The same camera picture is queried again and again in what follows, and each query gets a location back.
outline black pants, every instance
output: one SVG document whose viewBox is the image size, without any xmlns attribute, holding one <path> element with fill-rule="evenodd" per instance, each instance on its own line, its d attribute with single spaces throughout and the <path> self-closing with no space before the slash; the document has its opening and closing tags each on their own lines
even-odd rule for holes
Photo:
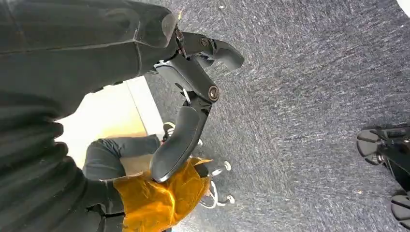
<svg viewBox="0 0 410 232">
<path fill-rule="evenodd" d="M 99 139 L 88 146 L 83 173 L 88 179 L 106 180 L 125 176 L 120 158 L 153 154 L 160 146 L 156 135 L 136 138 Z"/>
</svg>

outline black device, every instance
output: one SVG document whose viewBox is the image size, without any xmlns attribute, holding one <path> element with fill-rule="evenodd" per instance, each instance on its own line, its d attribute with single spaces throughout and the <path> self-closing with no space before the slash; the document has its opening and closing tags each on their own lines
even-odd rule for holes
<svg viewBox="0 0 410 232">
<path fill-rule="evenodd" d="M 393 196 L 391 210 L 410 230 L 410 127 L 375 128 L 357 134 L 360 155 L 371 165 L 383 165 L 404 192 Z"/>
<path fill-rule="evenodd" d="M 201 34 L 175 29 L 178 49 L 168 60 L 154 65 L 151 73 L 158 73 L 186 98 L 176 120 L 172 137 L 155 152 L 151 175 L 158 182 L 166 181 L 188 159 L 198 144 L 212 104 L 220 96 L 219 88 L 203 70 L 203 66 L 220 60 L 230 69 L 239 68 L 244 58 L 229 44 Z"/>
</svg>

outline yellow cloth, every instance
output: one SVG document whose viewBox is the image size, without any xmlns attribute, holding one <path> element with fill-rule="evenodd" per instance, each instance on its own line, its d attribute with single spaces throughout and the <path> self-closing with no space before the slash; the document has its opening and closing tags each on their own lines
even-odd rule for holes
<svg viewBox="0 0 410 232">
<path fill-rule="evenodd" d="M 207 161 L 190 158 L 164 183 L 149 172 L 115 179 L 125 211 L 122 231 L 161 232 L 180 222 L 209 189 L 209 177 L 201 178 L 194 168 Z"/>
</svg>

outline prosthetic hand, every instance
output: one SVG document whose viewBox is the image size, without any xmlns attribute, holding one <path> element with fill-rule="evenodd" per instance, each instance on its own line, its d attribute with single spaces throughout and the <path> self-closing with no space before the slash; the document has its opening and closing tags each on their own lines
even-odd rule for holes
<svg viewBox="0 0 410 232">
<path fill-rule="evenodd" d="M 206 119 L 220 95 L 219 88 L 205 73 L 202 66 L 215 60 L 228 68 L 239 68 L 244 58 L 229 44 L 209 39 L 200 34 L 175 29 L 178 49 L 168 60 L 161 60 L 151 72 L 175 84 L 186 100 L 179 111 L 172 137 L 154 154 L 150 164 L 154 180 L 163 182 L 181 166 L 198 143 Z"/>
</svg>

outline foot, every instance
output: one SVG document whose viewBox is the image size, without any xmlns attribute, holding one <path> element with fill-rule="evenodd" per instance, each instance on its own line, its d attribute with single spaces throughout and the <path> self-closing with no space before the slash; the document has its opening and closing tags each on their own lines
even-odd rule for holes
<svg viewBox="0 0 410 232">
<path fill-rule="evenodd" d="M 173 122 L 166 122 L 164 123 L 162 128 L 164 129 L 165 135 L 163 136 L 161 143 L 165 143 L 165 141 L 167 141 L 174 133 L 175 124 Z M 202 142 L 201 139 L 199 139 L 198 147 L 202 147 L 203 145 L 204 143 Z"/>
</svg>

